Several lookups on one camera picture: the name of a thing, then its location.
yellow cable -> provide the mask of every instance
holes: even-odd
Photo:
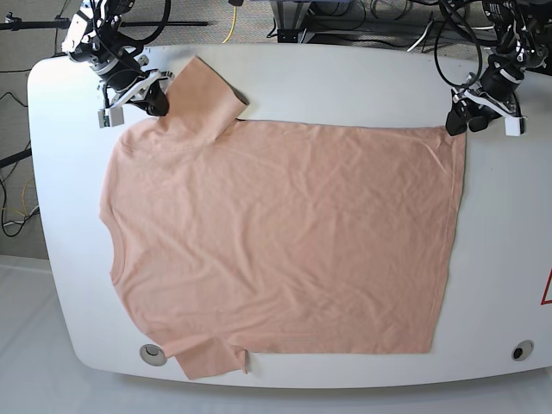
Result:
[[[25,212],[25,215],[24,215],[25,217],[27,216],[27,206],[25,205],[25,191],[27,190],[27,186],[31,184],[33,181],[35,181],[35,179],[30,179],[29,181],[27,181],[21,193],[21,201],[23,204],[23,211]]]
[[[230,33],[228,33],[228,36],[226,36],[226,39],[224,39],[223,43],[226,43],[230,40],[230,37],[232,37],[232,34],[234,33],[235,28],[235,21],[238,17],[238,8],[234,6],[234,21],[232,21],[232,28],[230,29]]]
[[[2,208],[2,210],[4,211],[14,211],[15,213],[19,214],[20,216],[23,216],[23,217],[26,217],[27,215],[26,214],[23,214],[21,213],[19,210],[16,210],[16,209],[11,209],[11,208]]]

peach t-shirt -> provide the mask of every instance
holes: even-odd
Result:
[[[247,351],[430,351],[465,135],[239,121],[197,58],[167,95],[116,144],[101,218],[130,317],[189,379]]]

